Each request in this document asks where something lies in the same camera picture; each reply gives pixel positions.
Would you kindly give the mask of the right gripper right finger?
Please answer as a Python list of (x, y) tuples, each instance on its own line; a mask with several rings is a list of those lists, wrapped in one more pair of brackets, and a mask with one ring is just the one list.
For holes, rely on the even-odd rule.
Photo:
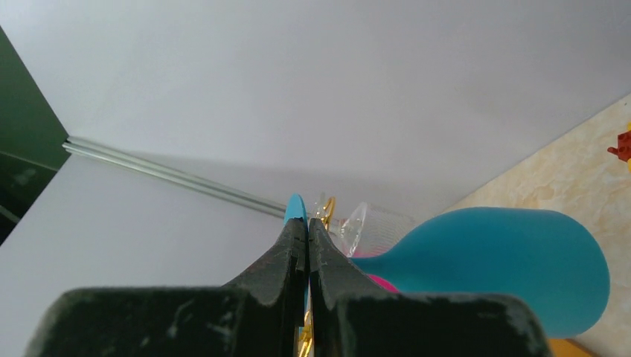
[(549, 356), (542, 327), (520, 299), (497, 294), (393, 293), (308, 228), (317, 356)]

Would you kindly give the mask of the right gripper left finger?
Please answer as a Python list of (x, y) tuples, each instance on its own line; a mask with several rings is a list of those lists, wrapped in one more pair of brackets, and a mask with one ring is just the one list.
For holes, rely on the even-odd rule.
[(91, 287), (60, 295), (27, 356), (295, 356), (303, 325), (307, 227), (222, 286)]

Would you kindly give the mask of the pink wine glass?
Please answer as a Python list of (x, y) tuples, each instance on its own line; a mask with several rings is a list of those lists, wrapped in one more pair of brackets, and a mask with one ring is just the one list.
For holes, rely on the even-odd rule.
[(370, 278), (373, 282), (375, 282), (377, 285), (379, 285), (381, 288), (385, 289), (386, 291), (389, 291), (389, 292), (394, 292), (394, 293), (399, 292), (399, 290), (398, 290), (398, 289), (397, 289), (397, 288), (396, 288), (396, 287), (395, 287), (392, 283), (390, 283), (389, 281), (387, 281), (386, 279), (384, 279), (384, 278), (382, 278), (382, 277), (380, 277), (380, 276), (374, 275), (374, 274), (369, 274), (369, 273), (367, 273), (367, 272), (365, 272), (365, 274), (366, 274), (366, 275), (367, 275), (367, 276), (368, 276), (368, 277), (369, 277), (369, 278)]

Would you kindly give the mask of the clear wine glass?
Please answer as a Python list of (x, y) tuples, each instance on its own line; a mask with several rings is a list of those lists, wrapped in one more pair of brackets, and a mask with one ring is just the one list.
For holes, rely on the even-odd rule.
[(346, 257), (375, 257), (393, 248), (416, 226), (411, 216), (362, 202), (332, 231), (331, 238)]

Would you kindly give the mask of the blue wine glass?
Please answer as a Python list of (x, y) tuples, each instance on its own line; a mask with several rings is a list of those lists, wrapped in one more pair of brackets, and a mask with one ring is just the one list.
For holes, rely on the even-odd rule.
[(610, 296), (609, 268), (596, 239), (553, 210), (453, 210), (417, 224), (384, 254), (348, 258), (399, 292), (516, 296), (552, 338), (592, 328)]

